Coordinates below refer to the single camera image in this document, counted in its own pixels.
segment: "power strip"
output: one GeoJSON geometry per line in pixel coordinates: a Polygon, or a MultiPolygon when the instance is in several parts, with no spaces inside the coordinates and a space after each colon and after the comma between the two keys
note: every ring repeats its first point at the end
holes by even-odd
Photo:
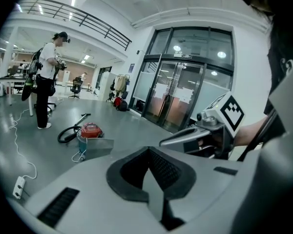
{"type": "Polygon", "coordinates": [[[25,185],[25,179],[23,177],[18,177],[16,180],[14,190],[13,190],[13,196],[16,197],[17,199],[21,199],[21,194],[23,192],[23,188],[25,185]]]}

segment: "railing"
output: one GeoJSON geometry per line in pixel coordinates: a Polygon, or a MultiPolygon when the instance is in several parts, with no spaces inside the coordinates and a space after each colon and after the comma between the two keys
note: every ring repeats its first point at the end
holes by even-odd
{"type": "Polygon", "coordinates": [[[97,17],[73,6],[53,0],[21,0],[19,7],[16,6],[12,13],[27,13],[63,21],[74,21],[79,26],[86,26],[104,35],[104,38],[113,40],[121,45],[125,51],[132,42],[124,34],[97,17]]]}

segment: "table leg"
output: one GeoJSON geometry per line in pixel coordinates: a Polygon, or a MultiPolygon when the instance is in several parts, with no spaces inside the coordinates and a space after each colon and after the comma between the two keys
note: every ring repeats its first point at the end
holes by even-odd
{"type": "Polygon", "coordinates": [[[9,87],[9,105],[11,106],[12,105],[12,99],[11,99],[11,94],[12,94],[12,91],[11,91],[11,83],[8,82],[8,87],[9,87]]]}
{"type": "Polygon", "coordinates": [[[29,114],[30,116],[33,116],[34,114],[33,114],[33,104],[31,102],[31,95],[28,98],[28,105],[29,105],[29,114]]]}

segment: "double door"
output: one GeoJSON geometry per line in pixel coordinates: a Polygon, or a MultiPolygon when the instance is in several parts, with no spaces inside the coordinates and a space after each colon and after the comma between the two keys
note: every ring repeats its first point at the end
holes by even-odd
{"type": "Polygon", "coordinates": [[[197,99],[204,65],[162,61],[143,117],[171,133],[181,130],[197,99]]]}

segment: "poster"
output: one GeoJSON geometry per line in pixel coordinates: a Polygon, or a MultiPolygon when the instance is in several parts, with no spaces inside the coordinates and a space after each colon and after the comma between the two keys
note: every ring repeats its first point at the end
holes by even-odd
{"type": "Polygon", "coordinates": [[[132,73],[133,67],[135,66],[134,63],[132,63],[129,67],[128,73],[132,73]]]}

